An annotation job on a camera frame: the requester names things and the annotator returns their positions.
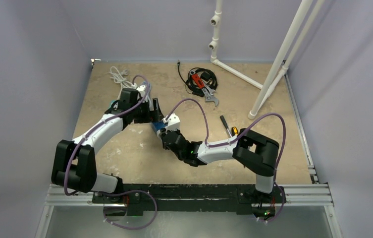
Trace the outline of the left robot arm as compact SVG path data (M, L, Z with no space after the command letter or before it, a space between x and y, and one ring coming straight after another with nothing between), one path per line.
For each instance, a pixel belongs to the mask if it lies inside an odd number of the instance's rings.
M51 182L73 192L100 192L112 203L123 199L123 181L118 176L100 174L96 154L115 135L131 123L152 123L162 120L159 101L150 98L146 89L123 89L101 119L88 131L57 146Z

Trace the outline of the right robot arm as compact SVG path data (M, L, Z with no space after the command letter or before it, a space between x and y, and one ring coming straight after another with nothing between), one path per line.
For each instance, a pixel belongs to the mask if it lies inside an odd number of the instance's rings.
M206 145L202 141L188 141L180 130L159 130L163 148L172 151L184 163L203 166L209 163L234 159L256 174L254 195L266 202L273 197L274 171L279 143L255 131L241 129L244 135Z

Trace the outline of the blue power strip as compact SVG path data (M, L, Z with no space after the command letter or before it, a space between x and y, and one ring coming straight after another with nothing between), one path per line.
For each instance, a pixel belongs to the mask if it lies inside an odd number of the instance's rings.
M166 128L166 126L167 124L164 123L163 121L151 123L151 128L158 138L160 138L161 132L163 129Z

